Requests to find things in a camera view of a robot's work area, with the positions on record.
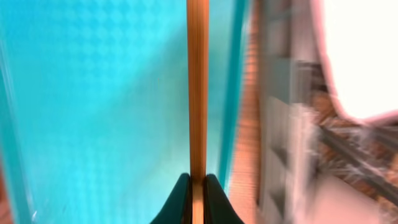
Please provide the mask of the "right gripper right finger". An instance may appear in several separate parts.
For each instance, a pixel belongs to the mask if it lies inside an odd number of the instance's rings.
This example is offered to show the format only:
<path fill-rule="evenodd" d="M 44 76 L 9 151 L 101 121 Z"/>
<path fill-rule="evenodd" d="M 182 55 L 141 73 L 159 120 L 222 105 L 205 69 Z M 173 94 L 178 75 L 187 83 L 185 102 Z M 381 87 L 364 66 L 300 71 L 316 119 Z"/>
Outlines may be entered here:
<path fill-rule="evenodd" d="M 203 190 L 205 224 L 244 224 L 214 174 L 205 177 Z"/>

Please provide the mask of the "wooden chopstick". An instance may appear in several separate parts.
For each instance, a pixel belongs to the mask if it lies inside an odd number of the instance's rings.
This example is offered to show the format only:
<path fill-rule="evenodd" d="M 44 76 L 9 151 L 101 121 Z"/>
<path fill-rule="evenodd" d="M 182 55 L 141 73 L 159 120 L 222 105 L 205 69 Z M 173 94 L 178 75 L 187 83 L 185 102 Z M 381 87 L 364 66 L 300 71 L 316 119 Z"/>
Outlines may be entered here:
<path fill-rule="evenodd" d="M 188 94 L 192 223 L 205 222 L 209 1 L 187 1 Z"/>

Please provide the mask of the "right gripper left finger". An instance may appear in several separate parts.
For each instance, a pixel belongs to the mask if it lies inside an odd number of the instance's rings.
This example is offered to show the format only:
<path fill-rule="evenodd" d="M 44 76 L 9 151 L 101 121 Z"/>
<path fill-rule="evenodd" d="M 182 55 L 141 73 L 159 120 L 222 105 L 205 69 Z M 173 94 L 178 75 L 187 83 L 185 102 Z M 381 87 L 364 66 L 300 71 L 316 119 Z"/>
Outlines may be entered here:
<path fill-rule="evenodd" d="M 192 183 L 188 173 L 182 173 L 160 212 L 150 224 L 191 224 Z"/>

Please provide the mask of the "white pink-rimmed bowl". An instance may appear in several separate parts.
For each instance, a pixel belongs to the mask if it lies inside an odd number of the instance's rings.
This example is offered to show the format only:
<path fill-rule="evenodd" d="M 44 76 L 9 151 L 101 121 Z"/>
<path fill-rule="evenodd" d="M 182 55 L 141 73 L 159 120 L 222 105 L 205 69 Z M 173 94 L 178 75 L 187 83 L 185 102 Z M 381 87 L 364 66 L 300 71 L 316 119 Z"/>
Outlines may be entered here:
<path fill-rule="evenodd" d="M 397 0 L 312 0 L 321 63 L 337 113 L 397 120 Z"/>

